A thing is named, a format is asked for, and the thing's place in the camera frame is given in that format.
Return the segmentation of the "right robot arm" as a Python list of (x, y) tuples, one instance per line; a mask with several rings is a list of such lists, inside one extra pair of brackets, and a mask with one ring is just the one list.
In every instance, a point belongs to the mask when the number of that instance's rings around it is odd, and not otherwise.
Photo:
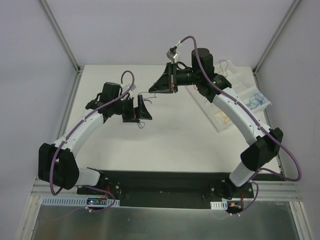
[(179, 86), (196, 86), (197, 91), (210, 103), (222, 110), (238, 128), (248, 144), (240, 154), (240, 163), (229, 176), (215, 187), (221, 198), (232, 199), (242, 193), (243, 187), (258, 170), (279, 153), (283, 132), (272, 129), (261, 121), (240, 100), (232, 84), (215, 72), (213, 55), (207, 48), (191, 52), (191, 66), (179, 67), (178, 52), (172, 47), (167, 52), (170, 59), (161, 77), (149, 88), (149, 93), (173, 94)]

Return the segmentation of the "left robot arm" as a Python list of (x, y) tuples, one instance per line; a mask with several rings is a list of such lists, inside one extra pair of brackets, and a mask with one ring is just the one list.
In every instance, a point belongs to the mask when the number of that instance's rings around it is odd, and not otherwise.
[(70, 190), (87, 185), (99, 195), (105, 191), (102, 173), (91, 168), (80, 168), (76, 156), (89, 137), (114, 115), (123, 123), (151, 120), (142, 95), (131, 96), (129, 85), (106, 82), (102, 91), (89, 101), (75, 125), (54, 143), (43, 143), (38, 150), (38, 178), (52, 186)]

